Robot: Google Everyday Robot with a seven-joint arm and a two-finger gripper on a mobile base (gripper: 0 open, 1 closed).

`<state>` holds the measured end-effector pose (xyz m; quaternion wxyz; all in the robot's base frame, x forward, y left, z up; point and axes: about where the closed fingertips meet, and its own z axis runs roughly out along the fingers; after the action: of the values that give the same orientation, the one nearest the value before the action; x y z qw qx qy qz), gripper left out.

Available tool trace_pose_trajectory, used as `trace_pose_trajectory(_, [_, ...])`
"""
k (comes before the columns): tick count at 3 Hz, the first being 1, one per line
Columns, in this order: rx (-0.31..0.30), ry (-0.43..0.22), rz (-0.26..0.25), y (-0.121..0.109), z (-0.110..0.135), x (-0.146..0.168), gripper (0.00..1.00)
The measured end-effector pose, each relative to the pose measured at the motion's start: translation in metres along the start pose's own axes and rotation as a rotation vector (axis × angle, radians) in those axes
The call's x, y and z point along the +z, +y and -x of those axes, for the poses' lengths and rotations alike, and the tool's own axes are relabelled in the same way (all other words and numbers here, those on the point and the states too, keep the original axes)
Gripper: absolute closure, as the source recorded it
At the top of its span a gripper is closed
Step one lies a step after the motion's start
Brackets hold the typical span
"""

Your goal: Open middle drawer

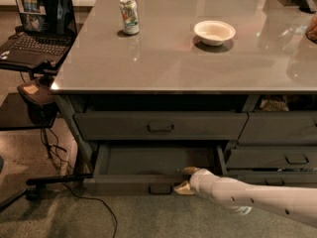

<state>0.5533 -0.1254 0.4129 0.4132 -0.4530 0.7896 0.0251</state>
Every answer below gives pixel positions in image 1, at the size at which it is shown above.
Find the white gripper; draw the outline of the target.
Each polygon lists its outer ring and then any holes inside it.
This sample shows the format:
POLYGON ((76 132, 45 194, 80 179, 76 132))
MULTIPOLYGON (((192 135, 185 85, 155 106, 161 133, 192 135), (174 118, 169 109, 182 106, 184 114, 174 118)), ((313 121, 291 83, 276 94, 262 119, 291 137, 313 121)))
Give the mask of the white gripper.
POLYGON ((175 186, 173 189, 180 195, 197 195, 203 198, 212 198, 211 187, 217 176, 206 169, 196 167, 186 167, 181 170, 184 175, 191 176, 190 180, 186 180, 175 186))

